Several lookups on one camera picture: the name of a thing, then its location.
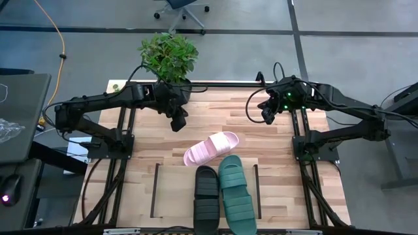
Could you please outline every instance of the potted plant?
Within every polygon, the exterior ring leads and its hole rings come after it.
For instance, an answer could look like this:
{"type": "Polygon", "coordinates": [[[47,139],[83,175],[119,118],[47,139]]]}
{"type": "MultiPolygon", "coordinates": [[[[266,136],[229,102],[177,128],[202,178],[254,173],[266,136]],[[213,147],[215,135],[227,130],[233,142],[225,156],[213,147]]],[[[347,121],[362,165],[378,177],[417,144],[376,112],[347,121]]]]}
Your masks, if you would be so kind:
{"type": "Polygon", "coordinates": [[[151,41],[142,40],[138,50],[141,52],[142,63],[164,79],[158,81],[157,86],[161,82],[173,84],[183,99],[181,103],[186,104],[190,99],[191,82],[185,76],[195,69],[194,63],[199,54],[196,47],[181,35],[162,33],[155,34],[151,41]]]}

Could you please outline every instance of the table leg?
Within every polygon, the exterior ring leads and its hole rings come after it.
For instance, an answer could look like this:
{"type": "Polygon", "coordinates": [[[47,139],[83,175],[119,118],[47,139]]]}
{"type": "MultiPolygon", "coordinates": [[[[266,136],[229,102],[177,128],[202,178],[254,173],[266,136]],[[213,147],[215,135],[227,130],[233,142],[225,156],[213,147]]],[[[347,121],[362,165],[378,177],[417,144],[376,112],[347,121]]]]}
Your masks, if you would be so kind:
{"type": "Polygon", "coordinates": [[[32,142],[31,150],[29,151],[29,158],[39,159],[48,165],[60,167],[75,174],[84,175],[87,169],[86,163],[73,159],[64,153],[53,150],[36,141],[32,142]]]}

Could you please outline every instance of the wooden table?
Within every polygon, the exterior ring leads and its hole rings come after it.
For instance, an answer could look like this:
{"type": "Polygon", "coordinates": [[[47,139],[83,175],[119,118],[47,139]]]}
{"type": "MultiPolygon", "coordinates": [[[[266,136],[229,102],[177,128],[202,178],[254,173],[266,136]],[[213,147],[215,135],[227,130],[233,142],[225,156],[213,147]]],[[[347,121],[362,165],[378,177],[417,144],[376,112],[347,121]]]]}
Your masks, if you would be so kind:
{"type": "MultiPolygon", "coordinates": [[[[123,87],[125,81],[109,81],[107,92],[113,92],[114,84],[123,87]]],[[[262,211],[262,219],[257,220],[258,228],[308,228],[300,168],[294,160],[291,146],[291,137],[294,135],[291,116],[277,115],[272,125],[249,121],[244,107],[247,98],[254,91],[255,88],[210,87],[205,93],[191,94],[189,103],[184,106],[189,112],[187,125],[178,133],[171,131],[171,119],[167,119],[165,115],[158,115],[156,111],[149,109],[138,110],[133,130],[134,153],[128,161],[118,226],[192,227],[191,217],[150,218],[155,164],[159,163],[166,169],[172,166],[179,171],[187,170],[188,166],[183,164],[183,155],[187,148],[206,140],[211,134],[232,131],[238,135],[240,143],[230,154],[239,155],[244,167],[258,165],[262,211]]],[[[267,94],[262,92],[251,100],[249,114],[253,119],[261,119],[261,111],[256,106],[266,98],[267,94]]],[[[108,128],[116,127],[119,112],[119,108],[103,110],[99,124],[108,128]]],[[[326,115],[322,111],[308,112],[308,119],[311,129],[329,129],[326,115]]],[[[303,134],[303,126],[300,126],[300,130],[303,134]]],[[[222,157],[218,157],[208,165],[217,166],[221,159],[222,157]]],[[[103,194],[109,162],[103,160],[91,177],[86,193],[87,212],[103,194]]],[[[324,197],[340,218],[349,224],[346,200],[337,169],[328,162],[318,162],[318,169],[324,197]]],[[[106,220],[110,217],[112,201],[113,198],[110,199],[106,220]]],[[[315,218],[319,223],[316,200],[313,200],[313,204],[315,218]]],[[[74,222],[80,220],[81,203],[78,203],[74,222]]],[[[221,218],[219,227],[227,228],[225,218],[221,218]]]]}

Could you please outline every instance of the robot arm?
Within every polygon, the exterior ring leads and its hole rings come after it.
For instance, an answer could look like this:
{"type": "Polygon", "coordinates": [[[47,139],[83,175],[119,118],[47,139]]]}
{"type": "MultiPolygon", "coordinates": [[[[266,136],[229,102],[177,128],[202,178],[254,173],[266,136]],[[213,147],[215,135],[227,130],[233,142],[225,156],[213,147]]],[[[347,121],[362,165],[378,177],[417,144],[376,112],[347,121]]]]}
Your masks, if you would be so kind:
{"type": "Polygon", "coordinates": [[[340,90],[328,84],[307,83],[295,76],[283,78],[269,85],[266,92],[270,98],[258,105],[267,125],[274,121],[274,116],[283,111],[303,108],[324,111],[337,110],[362,119],[352,127],[319,132],[307,131],[303,143],[304,151],[317,153],[326,143],[341,142],[355,138],[381,141],[390,136],[385,116],[372,106],[344,96],[340,90]]]}
{"type": "Polygon", "coordinates": [[[122,130],[108,129],[83,117],[85,113],[109,108],[151,108],[159,114],[166,114],[172,118],[173,131],[179,131],[186,125],[187,112],[182,108],[185,104],[180,97],[182,93],[176,91],[169,84],[141,85],[127,82],[125,87],[115,93],[102,95],[75,97],[67,102],[55,106],[56,129],[61,133],[82,131],[83,133],[102,138],[109,146],[123,145],[122,130]]]}

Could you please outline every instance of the gray floor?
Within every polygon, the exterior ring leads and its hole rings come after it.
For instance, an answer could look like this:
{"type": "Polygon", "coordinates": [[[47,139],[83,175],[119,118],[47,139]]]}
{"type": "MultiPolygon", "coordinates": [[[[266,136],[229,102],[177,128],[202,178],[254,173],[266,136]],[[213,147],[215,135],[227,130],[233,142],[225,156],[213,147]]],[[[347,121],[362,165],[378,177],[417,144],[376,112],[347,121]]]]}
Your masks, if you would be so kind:
{"type": "MultiPolygon", "coordinates": [[[[60,26],[164,29],[174,16],[154,20],[163,6],[150,0],[40,1],[60,26]]],[[[294,1],[300,30],[418,31],[418,1],[294,1]]],[[[207,14],[193,12],[208,29],[290,30],[287,1],[213,0],[207,14]]],[[[31,1],[11,0],[0,13],[0,25],[49,25],[31,1]]],[[[181,28],[196,28],[189,20],[181,28]]],[[[64,33],[68,60],[56,101],[103,92],[109,79],[126,79],[140,63],[136,48],[150,34],[64,33]]],[[[293,36],[186,35],[198,51],[192,80],[254,80],[262,71],[272,80],[272,66],[280,61],[287,74],[300,75],[293,36]]],[[[302,37],[309,79],[330,83],[347,96],[380,104],[390,92],[417,81],[418,37],[302,37]]],[[[57,76],[61,43],[56,33],[0,31],[0,67],[33,69],[57,76]]],[[[141,71],[138,79],[151,78],[141,71]]],[[[48,97],[55,82],[51,83],[48,97]]],[[[338,112],[330,117],[345,123],[357,120],[338,112]]],[[[91,115],[98,120],[99,114],[91,115]]],[[[339,126],[330,122],[332,129],[339,126]]],[[[49,146],[65,144],[54,132],[39,137],[49,146]]],[[[395,180],[385,144],[352,140],[338,151],[351,222],[359,228],[418,233],[418,189],[382,192],[382,183],[395,180]]],[[[68,200],[63,210],[71,211],[68,200]]],[[[44,203],[45,216],[48,203],[44,203]]],[[[68,217],[49,211],[48,219],[68,217]]],[[[49,225],[65,225],[57,219],[49,225]]]]}

